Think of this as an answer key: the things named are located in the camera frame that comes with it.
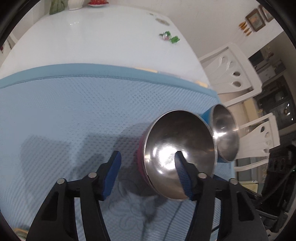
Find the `blue steel bowl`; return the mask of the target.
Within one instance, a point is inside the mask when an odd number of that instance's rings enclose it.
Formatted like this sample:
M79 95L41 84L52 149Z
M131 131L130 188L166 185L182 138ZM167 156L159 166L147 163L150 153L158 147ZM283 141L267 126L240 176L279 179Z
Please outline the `blue steel bowl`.
M201 117L212 130L218 162L230 163L239 151L239 128L232 113L222 104L210 107Z

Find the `red steel bowl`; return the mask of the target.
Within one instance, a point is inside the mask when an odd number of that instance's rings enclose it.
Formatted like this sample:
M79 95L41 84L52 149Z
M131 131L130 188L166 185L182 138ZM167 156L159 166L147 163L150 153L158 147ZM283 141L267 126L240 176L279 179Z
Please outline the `red steel bowl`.
M192 197L190 169L213 176L218 151L213 133L200 116L171 110L158 117L140 138L138 169L159 195L183 201Z

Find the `white chair near right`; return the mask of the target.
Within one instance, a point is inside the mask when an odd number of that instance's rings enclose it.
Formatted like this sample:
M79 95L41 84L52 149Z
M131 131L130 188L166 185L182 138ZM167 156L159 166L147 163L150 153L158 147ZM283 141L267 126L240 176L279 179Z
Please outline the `white chair near right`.
M276 117L272 113L250 121L240 126L239 129L242 131L254 125L258 126L240 138L240 147L236 159L258 157L264 157L265 159L245 166L235 167L235 172L247 171L267 164L270 155L269 151L280 145L278 125Z

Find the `white chair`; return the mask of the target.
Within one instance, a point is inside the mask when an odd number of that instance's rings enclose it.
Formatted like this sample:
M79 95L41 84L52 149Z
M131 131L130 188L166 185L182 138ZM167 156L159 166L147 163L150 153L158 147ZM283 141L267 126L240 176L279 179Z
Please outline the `white chair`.
M211 87L217 94L235 94L223 104L244 102L262 92L262 82L254 67L234 43L228 43L199 58Z
M269 151L280 145L278 125L276 117L272 113L250 121L240 126L239 129L242 131L254 125L258 126L240 138L240 147L236 159L258 157L264 157L265 159L245 166L235 167L235 172L247 171L267 164L270 155Z

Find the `blue textured table mat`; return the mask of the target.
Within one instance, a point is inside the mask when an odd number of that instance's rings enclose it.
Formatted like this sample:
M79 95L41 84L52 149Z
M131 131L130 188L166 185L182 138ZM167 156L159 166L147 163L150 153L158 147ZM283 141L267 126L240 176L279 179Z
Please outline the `blue textured table mat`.
M1 213L27 240L57 240L61 226L37 212L53 187L88 178L121 153L111 195L100 202L111 240L184 240L195 205L156 193L138 170L149 126L171 110L203 114L217 94L171 75L98 64L37 67L1 78Z

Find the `white chair far right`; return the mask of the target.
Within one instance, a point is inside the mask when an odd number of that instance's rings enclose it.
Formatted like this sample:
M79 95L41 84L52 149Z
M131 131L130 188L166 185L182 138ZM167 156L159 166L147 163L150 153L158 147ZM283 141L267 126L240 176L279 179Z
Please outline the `white chair far right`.
M262 92L262 82L254 67L234 43L228 43L199 58L211 87L217 94L235 94L223 104L244 102Z

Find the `green wrapped candy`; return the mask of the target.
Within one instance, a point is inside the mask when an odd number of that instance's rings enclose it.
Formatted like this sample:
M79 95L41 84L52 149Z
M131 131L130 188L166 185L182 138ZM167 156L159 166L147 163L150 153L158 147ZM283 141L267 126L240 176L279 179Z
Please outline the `green wrapped candy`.
M169 41L172 44L177 43L180 38L178 36L172 36L170 31L166 31L164 33L159 34L159 36L164 40L164 41Z

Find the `orange hanging tassels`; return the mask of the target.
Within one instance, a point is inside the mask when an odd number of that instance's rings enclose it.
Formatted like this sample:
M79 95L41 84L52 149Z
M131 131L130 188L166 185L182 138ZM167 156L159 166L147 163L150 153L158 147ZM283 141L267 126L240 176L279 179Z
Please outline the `orange hanging tassels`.
M245 36L249 36L252 33L252 30L248 26L247 21L240 23L238 27L244 33Z

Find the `round table coaster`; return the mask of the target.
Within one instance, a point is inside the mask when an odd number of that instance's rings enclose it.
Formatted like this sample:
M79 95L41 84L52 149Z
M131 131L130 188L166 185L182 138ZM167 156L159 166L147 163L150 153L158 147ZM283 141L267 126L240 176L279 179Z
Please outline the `round table coaster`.
M167 22L166 20L160 19L160 18L156 18L156 21L163 24L163 25L166 25L166 26L170 25L169 22Z

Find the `lower small framed picture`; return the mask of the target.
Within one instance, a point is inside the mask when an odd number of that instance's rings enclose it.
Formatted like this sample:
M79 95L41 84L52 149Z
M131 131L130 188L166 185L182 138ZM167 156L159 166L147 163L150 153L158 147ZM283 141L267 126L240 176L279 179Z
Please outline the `lower small framed picture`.
M266 26L258 9L254 9L253 11L251 11L245 17L245 19L248 21L248 23L251 25L251 27L255 32L258 32L259 30L261 30L263 27Z

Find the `small framed picture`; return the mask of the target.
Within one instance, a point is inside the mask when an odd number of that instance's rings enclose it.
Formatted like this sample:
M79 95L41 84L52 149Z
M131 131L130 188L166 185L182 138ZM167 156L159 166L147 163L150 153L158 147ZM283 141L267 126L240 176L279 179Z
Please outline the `small framed picture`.
M262 4L259 5L259 9L267 22L271 22L274 19L272 14Z
M266 26L258 9L254 9L253 11L251 11L245 17L245 19L248 21L248 23L251 25L251 27L255 32L258 32L259 30L261 30L263 27Z

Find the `upper small framed picture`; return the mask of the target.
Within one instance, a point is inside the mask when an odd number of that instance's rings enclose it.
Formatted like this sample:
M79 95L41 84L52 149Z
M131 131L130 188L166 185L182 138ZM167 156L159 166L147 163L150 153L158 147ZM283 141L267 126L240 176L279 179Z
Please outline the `upper small framed picture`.
M259 9L267 22L271 22L274 19L272 14L262 4L259 5Z

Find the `white ceramic vase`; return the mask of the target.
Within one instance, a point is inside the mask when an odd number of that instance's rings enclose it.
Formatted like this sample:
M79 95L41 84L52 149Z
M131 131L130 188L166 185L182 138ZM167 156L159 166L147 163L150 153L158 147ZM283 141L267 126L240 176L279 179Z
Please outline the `white ceramic vase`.
M68 8L70 11L81 9L83 7L84 0L68 0Z

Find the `red lidded tea cup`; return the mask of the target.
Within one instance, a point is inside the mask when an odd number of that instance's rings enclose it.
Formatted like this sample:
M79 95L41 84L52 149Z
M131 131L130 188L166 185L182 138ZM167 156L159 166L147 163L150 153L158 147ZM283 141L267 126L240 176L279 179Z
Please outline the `red lidded tea cup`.
M107 0L91 0L88 5L94 8L100 8L102 6L108 5L109 2Z

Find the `green glass vase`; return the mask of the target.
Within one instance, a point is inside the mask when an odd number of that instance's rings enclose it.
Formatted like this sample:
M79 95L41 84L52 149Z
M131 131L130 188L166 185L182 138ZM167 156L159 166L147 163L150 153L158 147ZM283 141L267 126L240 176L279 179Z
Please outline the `green glass vase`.
M66 9L67 1L66 0L51 0L49 14L54 15Z

